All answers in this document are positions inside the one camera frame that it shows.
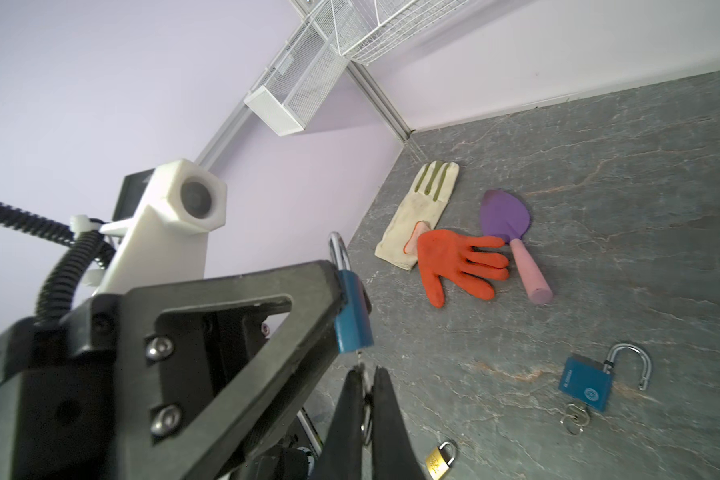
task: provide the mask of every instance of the purple trowel blade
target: purple trowel blade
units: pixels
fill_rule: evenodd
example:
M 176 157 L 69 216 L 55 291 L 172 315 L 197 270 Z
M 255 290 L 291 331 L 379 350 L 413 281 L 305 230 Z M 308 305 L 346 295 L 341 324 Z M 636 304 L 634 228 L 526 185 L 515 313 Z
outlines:
M 489 190 L 480 205 L 483 235 L 498 236 L 509 243 L 521 238 L 530 226 L 528 209 L 517 198 L 501 190 Z

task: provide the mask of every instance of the gold padlock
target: gold padlock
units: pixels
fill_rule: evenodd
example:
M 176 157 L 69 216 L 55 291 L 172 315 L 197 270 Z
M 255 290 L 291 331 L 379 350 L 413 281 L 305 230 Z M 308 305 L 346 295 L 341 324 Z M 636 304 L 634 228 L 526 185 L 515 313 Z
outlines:
M 452 454 L 448 453 L 445 449 L 446 446 L 451 447 Z M 427 456 L 427 470 L 432 476 L 432 480 L 440 480 L 451 469 L 451 464 L 455 459 L 456 447 L 450 442 L 443 442 L 442 445 L 432 450 L 432 453 Z

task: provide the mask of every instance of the white glove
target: white glove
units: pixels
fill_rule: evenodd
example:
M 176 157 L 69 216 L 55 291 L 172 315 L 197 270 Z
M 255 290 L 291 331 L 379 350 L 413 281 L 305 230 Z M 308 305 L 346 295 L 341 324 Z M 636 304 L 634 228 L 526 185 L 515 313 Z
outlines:
M 390 264 L 410 270 L 418 258 L 403 251 L 417 222 L 434 229 L 451 198 L 458 176 L 458 165 L 440 160 L 424 165 L 413 180 L 411 189 L 389 222 L 375 255 Z

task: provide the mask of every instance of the red rubber glove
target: red rubber glove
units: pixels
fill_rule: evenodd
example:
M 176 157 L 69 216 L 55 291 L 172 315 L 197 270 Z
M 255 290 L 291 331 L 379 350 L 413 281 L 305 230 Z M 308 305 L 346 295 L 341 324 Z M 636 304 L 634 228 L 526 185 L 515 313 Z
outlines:
M 506 280 L 509 261 L 502 254 L 476 252 L 475 246 L 499 248 L 497 236 L 464 236 L 450 230 L 432 230 L 418 238 L 418 271 L 429 302 L 437 308 L 445 304 L 440 277 L 451 280 L 470 295 L 490 300 L 496 294 L 488 282 L 477 278 Z

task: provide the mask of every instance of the wire basket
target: wire basket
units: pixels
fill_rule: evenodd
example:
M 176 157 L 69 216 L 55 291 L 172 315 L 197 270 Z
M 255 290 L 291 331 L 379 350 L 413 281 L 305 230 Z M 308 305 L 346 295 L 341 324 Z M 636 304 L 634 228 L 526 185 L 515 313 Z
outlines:
M 315 7 L 244 99 L 278 135 L 306 128 L 349 63 L 334 22 L 347 10 L 350 4 L 333 8 L 330 0 Z
M 470 0 L 326 0 L 341 55 L 370 64 Z

